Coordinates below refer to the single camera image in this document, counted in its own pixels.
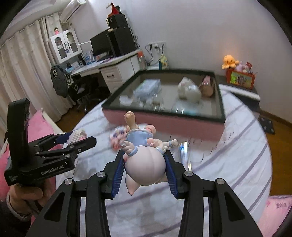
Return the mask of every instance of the pink cushion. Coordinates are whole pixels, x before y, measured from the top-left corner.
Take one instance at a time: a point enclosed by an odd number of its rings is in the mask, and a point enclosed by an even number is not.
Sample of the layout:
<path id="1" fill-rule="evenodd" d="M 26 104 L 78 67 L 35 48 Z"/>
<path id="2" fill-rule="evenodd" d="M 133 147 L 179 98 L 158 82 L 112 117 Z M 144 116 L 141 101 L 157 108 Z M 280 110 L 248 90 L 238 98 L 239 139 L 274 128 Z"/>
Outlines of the pink cushion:
<path id="1" fill-rule="evenodd" d="M 38 138 L 44 137 L 46 135 L 54 133 L 52 126 L 44 119 L 41 111 L 35 113 L 35 115 L 30 119 L 29 125 L 27 128 L 28 141 L 34 141 Z M 60 149 L 62 145 L 58 144 L 53 147 L 52 150 Z M 6 151 L 0 157 L 0 199 L 5 200 L 6 195 L 9 191 L 9 186 L 7 185 L 4 178 L 4 171 L 7 164 L 7 159 L 10 156 L 9 146 L 7 146 Z M 50 179 L 52 183 L 52 192 L 56 190 L 56 181 L 55 177 Z"/>
<path id="2" fill-rule="evenodd" d="M 280 227 L 292 206 L 292 196 L 270 196 L 258 227 L 264 237 L 271 237 Z"/>

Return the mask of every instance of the dark sleeve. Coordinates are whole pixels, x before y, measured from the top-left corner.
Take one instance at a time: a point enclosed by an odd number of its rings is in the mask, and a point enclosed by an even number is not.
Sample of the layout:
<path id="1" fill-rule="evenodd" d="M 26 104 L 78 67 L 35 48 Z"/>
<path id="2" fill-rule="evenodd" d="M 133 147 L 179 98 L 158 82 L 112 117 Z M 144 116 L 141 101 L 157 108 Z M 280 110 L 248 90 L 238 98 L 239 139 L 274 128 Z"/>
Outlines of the dark sleeve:
<path id="1" fill-rule="evenodd" d="M 9 210 L 6 202 L 0 201 L 0 232 L 2 237 L 25 237 L 31 220 L 22 222 Z"/>

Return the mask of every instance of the curtain rod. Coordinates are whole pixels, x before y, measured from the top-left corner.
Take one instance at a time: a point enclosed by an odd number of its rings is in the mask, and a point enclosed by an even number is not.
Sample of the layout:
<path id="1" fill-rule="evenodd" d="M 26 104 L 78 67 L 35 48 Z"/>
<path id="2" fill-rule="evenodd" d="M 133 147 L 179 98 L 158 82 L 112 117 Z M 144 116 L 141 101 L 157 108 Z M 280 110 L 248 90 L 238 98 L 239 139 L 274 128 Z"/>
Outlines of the curtain rod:
<path id="1" fill-rule="evenodd" d="M 59 13 L 61 13 L 61 12 L 57 12 L 57 13 L 59 14 Z M 52 17 L 53 15 L 54 15 L 54 14 L 49 15 L 48 17 Z M 41 20 L 38 20 L 38 21 L 40 22 Z M 28 27 L 31 27 L 33 24 L 34 24 L 34 23 L 30 24 Z M 21 29 L 21 30 L 19 31 L 19 33 L 21 33 L 22 31 L 24 31 L 24 28 Z M 9 40 L 11 40 L 12 38 L 14 38 L 14 35 L 13 35 L 12 37 L 10 37 Z M 3 47 L 4 45 L 5 45 L 5 43 L 2 44 L 1 47 Z"/>

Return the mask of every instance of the striped tablecloth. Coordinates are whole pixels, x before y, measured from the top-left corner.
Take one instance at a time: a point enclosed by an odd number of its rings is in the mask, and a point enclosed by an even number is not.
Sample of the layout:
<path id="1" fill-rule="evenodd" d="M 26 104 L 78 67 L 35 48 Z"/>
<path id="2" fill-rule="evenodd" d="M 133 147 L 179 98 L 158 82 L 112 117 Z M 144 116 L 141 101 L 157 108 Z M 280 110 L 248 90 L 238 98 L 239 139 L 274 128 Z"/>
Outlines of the striped tablecloth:
<path id="1" fill-rule="evenodd" d="M 252 112 L 235 96 L 222 90 L 226 122 L 219 143 L 171 136 L 171 139 L 189 139 L 189 156 L 192 171 L 200 178 L 225 179 L 238 195 L 255 221 L 259 221 L 268 198 L 272 163 L 266 136 Z M 75 181 L 87 179 L 113 161 L 117 152 L 111 149 L 109 134 L 116 126 L 109 124 L 101 110 L 101 104 L 91 110 L 76 126 L 88 136 L 97 139 L 97 145 L 83 152 L 75 160 L 75 170 L 58 175 L 56 185 L 66 178 Z M 157 138 L 168 140 L 170 134 Z M 178 150 L 172 151 L 175 160 Z M 208 236 L 208 204 L 204 200 L 204 236 Z M 177 236 L 183 212 L 184 200 L 176 200 L 168 183 L 140 187 L 133 196 L 127 192 L 125 175 L 120 191 L 114 200 L 106 200 L 107 217 L 111 236 L 151 237 Z M 81 236 L 85 236 L 85 198 L 81 204 Z"/>

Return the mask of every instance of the human hand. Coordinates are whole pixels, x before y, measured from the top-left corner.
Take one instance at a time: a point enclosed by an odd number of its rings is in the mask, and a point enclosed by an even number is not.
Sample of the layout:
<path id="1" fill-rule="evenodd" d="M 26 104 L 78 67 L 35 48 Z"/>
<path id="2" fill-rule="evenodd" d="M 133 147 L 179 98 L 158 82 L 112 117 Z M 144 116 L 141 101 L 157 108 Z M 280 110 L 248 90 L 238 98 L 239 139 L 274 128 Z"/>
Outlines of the human hand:
<path id="1" fill-rule="evenodd" d="M 23 215 L 31 214 L 31 209 L 26 204 L 25 200 L 27 201 L 34 201 L 37 200 L 38 203 L 44 207 L 45 204 L 48 202 L 50 197 L 52 196 L 51 193 L 51 183 L 47 179 L 44 181 L 43 190 L 37 187 L 22 187 L 19 184 L 15 184 L 10 186 L 9 196 L 10 196 L 10 205 L 12 208 Z"/>

